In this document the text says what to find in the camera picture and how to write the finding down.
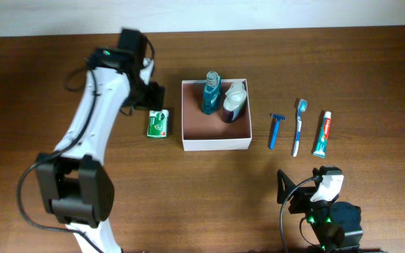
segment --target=open box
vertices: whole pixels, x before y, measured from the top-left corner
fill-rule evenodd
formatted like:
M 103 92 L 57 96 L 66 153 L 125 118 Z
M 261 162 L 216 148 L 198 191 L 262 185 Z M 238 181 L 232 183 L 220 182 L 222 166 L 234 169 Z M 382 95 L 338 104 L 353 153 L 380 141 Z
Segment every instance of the open box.
M 185 151 L 245 150 L 252 140 L 250 96 L 236 121 L 221 120 L 226 91 L 234 82 L 242 82 L 248 92 L 246 79 L 221 81 L 220 108 L 206 115 L 202 110 L 205 80 L 182 81 L 182 143 Z

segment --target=table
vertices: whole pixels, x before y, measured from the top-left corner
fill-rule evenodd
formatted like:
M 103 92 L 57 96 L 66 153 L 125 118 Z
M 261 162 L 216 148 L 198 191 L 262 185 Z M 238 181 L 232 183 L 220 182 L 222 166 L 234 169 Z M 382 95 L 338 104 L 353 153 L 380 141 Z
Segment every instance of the table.
M 38 152 L 51 152 L 80 101 L 64 79 L 96 46 L 118 34 L 0 38 L 0 252 L 78 252 L 73 236 L 40 231 L 21 218 L 15 186 Z M 115 184 L 110 222 L 125 252 L 279 252 L 276 172 L 294 182 L 314 167 L 345 175 L 341 201 L 362 208 L 365 248 L 405 252 L 405 26 L 148 34 L 173 109 L 166 140 L 146 138 L 147 112 L 120 115 L 105 156 Z M 247 78 L 249 150 L 184 152 L 181 80 Z M 79 85 L 84 75 L 72 81 Z M 295 101 L 304 98 L 302 137 L 292 157 Z M 311 154 L 322 110 L 333 112 L 327 158 Z M 275 150 L 270 113 L 285 115 Z M 30 176 L 23 201 L 45 214 Z M 307 246 L 301 215 L 285 215 L 289 247 Z M 308 224 L 303 233 L 315 241 Z

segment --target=bottle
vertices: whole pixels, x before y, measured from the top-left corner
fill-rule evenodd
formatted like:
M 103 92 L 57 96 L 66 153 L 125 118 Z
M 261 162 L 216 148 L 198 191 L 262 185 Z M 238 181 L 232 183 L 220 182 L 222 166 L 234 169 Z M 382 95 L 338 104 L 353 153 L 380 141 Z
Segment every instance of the bottle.
M 231 88 L 226 92 L 226 99 L 223 103 L 221 119 L 224 122 L 232 123 L 237 119 L 245 104 L 247 95 L 243 83 L 236 82 L 231 85 Z
M 220 88 L 221 77 L 215 71 L 208 72 L 204 87 L 204 103 L 202 105 L 202 111 L 205 114 L 211 115 L 218 110 L 221 101 Z

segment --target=green and white package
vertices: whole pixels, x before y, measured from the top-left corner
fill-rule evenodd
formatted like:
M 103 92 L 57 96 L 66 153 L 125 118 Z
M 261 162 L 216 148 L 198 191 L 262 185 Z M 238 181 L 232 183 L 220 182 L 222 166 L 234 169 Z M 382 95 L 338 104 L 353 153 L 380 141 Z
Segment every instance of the green and white package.
M 168 110 L 149 111 L 149 127 L 147 136 L 149 138 L 166 138 Z

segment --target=blue and white toothbrush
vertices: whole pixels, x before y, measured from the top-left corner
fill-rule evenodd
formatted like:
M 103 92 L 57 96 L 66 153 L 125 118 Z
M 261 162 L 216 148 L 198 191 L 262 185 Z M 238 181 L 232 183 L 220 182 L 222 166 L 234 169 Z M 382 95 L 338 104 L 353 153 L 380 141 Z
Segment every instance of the blue and white toothbrush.
M 298 148 L 300 147 L 300 135 L 301 135 L 301 112 L 305 112 L 307 109 L 307 101 L 304 99 L 300 100 L 298 104 L 298 117 L 296 126 L 296 137 L 295 137 L 295 147 L 293 147 L 293 157 L 298 154 Z

